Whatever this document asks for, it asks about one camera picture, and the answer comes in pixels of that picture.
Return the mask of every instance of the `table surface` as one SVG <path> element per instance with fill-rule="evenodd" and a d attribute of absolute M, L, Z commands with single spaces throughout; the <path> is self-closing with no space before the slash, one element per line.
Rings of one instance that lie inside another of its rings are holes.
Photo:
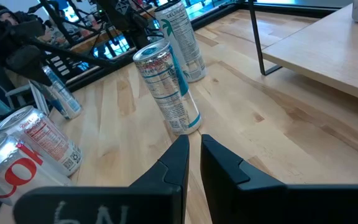
<path fill-rule="evenodd" d="M 257 18 L 264 46 L 314 22 L 264 12 Z M 189 135 L 186 224 L 211 223 L 200 174 L 204 133 L 285 183 L 358 183 L 358 98 L 286 68 L 261 77 L 247 11 L 196 38 L 208 75 L 190 84 L 203 124 Z M 133 64 L 74 94 L 82 114 L 65 121 L 53 111 L 51 118 L 84 152 L 72 177 L 80 186 L 128 186 L 176 138 Z M 4 206 L 0 224 L 9 219 Z"/>
<path fill-rule="evenodd" d="M 263 50 L 264 58 L 358 97 L 352 4 Z"/>

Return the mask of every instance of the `wood grain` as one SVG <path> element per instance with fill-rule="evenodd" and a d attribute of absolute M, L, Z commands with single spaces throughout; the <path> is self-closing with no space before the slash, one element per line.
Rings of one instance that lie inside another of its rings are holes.
<path fill-rule="evenodd" d="M 352 4 L 264 49 L 264 58 L 358 97 L 358 23 Z"/>
<path fill-rule="evenodd" d="M 257 16 L 269 25 L 261 30 L 266 44 L 313 22 Z M 190 84 L 203 124 L 189 135 L 186 224 L 211 223 L 200 174 L 204 133 L 288 184 L 358 183 L 358 98 L 286 68 L 261 77 L 252 39 L 232 35 L 251 30 L 249 13 L 236 11 L 196 31 L 208 75 Z M 134 64 L 74 95 L 82 114 L 66 121 L 53 111 L 51 118 L 84 151 L 84 163 L 72 177 L 80 186 L 128 186 L 176 139 Z"/>

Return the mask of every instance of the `standing can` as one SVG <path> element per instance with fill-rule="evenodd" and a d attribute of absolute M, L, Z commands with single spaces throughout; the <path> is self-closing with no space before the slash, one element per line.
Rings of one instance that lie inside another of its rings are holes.
<path fill-rule="evenodd" d="M 66 176 L 72 175 L 82 163 L 82 152 L 74 142 L 32 106 L 19 109 L 4 119 L 0 132 L 26 142 Z"/>
<path fill-rule="evenodd" d="M 205 63 L 182 1 L 169 1 L 156 8 L 154 12 L 164 37 L 171 43 L 187 82 L 196 82 L 204 78 Z"/>
<path fill-rule="evenodd" d="M 133 59 L 173 133 L 196 131 L 201 115 L 169 41 L 152 43 L 140 49 Z"/>
<path fill-rule="evenodd" d="M 26 192 L 45 186 L 72 186 L 26 143 L 0 134 L 0 201 L 14 205 Z"/>
<path fill-rule="evenodd" d="M 63 115 L 64 118 L 73 119 L 78 117 L 82 112 L 80 103 L 50 67 L 45 66 L 43 67 L 43 70 L 52 82 L 52 85 L 46 86 L 33 80 L 30 81 L 31 84 L 35 85 L 35 87 L 40 90 L 44 97 Z"/>

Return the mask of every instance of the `silver can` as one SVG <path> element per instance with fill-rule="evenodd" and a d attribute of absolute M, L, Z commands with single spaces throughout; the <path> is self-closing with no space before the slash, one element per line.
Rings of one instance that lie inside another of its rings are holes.
<path fill-rule="evenodd" d="M 0 201 L 14 205 L 26 192 L 45 186 L 72 186 L 26 143 L 0 134 Z"/>
<path fill-rule="evenodd" d="M 170 41 L 187 82 L 206 76 L 206 67 L 194 35 L 185 5 L 181 0 L 169 1 L 156 8 L 155 17 L 164 37 Z"/>
<path fill-rule="evenodd" d="M 64 118 L 73 119 L 79 116 L 82 112 L 82 106 L 75 99 L 73 94 L 71 94 L 50 67 L 45 66 L 43 70 L 52 82 L 52 85 L 46 86 L 33 80 L 30 81 L 31 84 L 40 90 L 49 103 L 56 108 Z"/>
<path fill-rule="evenodd" d="M 134 62 L 174 134 L 190 134 L 201 125 L 183 72 L 168 40 L 140 49 Z"/>
<path fill-rule="evenodd" d="M 0 132 L 26 142 L 59 172 L 72 175 L 82 163 L 80 149 L 41 111 L 32 106 L 17 110 L 0 123 Z"/>

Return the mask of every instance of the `nutrition label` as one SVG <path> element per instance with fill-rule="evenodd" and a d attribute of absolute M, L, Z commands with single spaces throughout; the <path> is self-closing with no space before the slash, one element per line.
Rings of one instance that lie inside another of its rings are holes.
<path fill-rule="evenodd" d="M 79 166 L 82 153 L 73 141 L 68 140 L 49 120 L 40 119 L 24 131 L 55 161 L 58 161 L 69 172 Z"/>
<path fill-rule="evenodd" d="M 188 128 L 189 117 L 181 102 L 179 92 L 164 99 L 155 98 L 155 101 L 174 132 L 184 131 Z"/>
<path fill-rule="evenodd" d="M 25 133 L 56 161 L 59 161 L 68 149 L 66 139 L 43 120 L 27 129 Z"/>
<path fill-rule="evenodd" d="M 193 81 L 204 76 L 204 60 L 183 3 L 179 2 L 155 14 L 164 36 L 170 41 L 182 69 L 185 67 L 184 72 L 188 70 L 188 74 L 185 74 L 187 80 Z M 185 66 L 182 65 L 181 56 L 183 56 L 184 63 L 186 63 Z"/>

